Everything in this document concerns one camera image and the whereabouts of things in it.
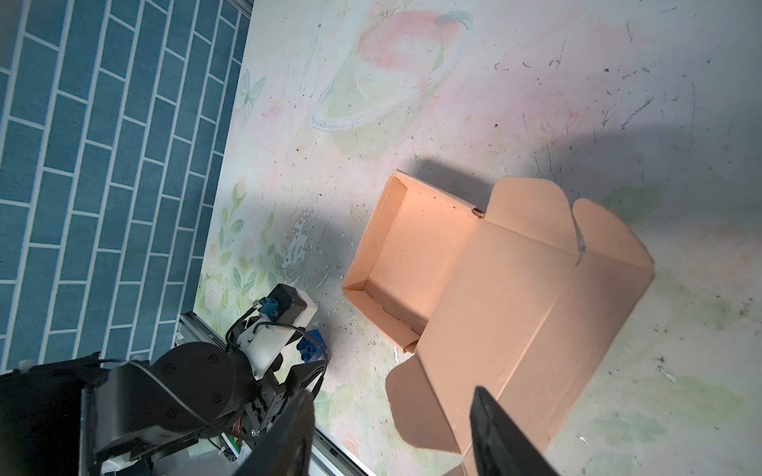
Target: open cardboard box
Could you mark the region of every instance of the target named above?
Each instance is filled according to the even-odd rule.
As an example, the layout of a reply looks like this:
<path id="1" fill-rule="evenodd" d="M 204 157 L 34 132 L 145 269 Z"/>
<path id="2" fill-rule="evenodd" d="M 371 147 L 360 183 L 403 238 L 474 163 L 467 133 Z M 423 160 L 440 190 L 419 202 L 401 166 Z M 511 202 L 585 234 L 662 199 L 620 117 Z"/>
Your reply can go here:
<path id="1" fill-rule="evenodd" d="M 571 210 L 553 182 L 503 178 L 482 213 L 398 171 L 342 289 L 396 346 L 415 351 L 386 378 L 399 434 L 462 454 L 455 471 L 476 476 L 474 388 L 544 452 L 653 269 L 614 214 L 585 199 Z"/>

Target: blue tile wall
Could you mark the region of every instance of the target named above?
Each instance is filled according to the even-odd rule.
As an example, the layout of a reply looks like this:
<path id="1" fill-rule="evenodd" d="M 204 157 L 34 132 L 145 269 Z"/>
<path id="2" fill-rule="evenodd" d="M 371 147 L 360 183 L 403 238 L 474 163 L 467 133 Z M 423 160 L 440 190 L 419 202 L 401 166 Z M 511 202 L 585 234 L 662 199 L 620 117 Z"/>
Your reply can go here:
<path id="1" fill-rule="evenodd" d="M 0 9 L 0 372 L 156 359 L 193 307 L 248 21 L 225 0 Z"/>

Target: cardboard box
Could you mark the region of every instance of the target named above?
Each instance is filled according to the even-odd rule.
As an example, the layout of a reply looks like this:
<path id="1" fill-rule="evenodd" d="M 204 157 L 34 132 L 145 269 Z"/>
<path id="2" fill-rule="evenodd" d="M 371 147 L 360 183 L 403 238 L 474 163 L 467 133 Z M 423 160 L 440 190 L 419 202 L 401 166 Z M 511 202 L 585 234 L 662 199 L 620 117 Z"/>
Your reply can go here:
<path id="1" fill-rule="evenodd" d="M 484 214 L 398 171 L 342 288 L 396 346 L 415 351 L 386 379 L 402 438 L 463 454 L 462 471 L 475 476 L 474 388 L 544 452 L 653 269 L 614 214 L 585 199 L 572 211 L 553 182 L 503 178 Z"/>

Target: table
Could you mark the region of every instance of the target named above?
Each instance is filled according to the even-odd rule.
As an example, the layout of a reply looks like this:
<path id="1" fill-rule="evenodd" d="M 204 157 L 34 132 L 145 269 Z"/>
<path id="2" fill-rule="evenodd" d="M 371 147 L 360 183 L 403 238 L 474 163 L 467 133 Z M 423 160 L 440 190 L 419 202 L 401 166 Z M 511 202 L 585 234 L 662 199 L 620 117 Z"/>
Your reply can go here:
<path id="1" fill-rule="evenodd" d="M 195 311 L 278 282 L 332 351 L 318 423 L 377 474 L 455 455 L 395 431 L 405 356 L 341 297 L 387 177 L 477 206 L 505 175 L 630 224 L 657 275 L 546 453 L 562 474 L 762 468 L 759 2 L 255 3 Z"/>

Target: brick pattern wall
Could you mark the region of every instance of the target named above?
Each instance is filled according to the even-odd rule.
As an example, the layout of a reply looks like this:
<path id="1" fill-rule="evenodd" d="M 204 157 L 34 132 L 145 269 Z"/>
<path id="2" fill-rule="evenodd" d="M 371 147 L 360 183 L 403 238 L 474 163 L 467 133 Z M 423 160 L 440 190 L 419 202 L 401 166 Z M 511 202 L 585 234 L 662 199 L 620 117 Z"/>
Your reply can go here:
<path id="1" fill-rule="evenodd" d="M 247 32 L 225 0 L 2 1 L 0 372 L 170 348 Z"/>

